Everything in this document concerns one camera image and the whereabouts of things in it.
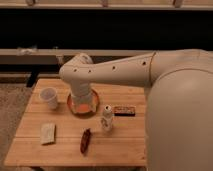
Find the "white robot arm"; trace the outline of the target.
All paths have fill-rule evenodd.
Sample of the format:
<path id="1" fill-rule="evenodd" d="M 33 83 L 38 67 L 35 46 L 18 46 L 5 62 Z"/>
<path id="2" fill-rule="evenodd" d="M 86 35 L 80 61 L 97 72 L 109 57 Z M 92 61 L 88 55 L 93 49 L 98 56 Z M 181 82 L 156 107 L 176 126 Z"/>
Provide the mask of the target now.
<path id="1" fill-rule="evenodd" d="M 213 171 L 213 52 L 154 51 L 95 64 L 81 53 L 60 68 L 75 103 L 91 101 L 93 83 L 148 91 L 148 171 Z"/>

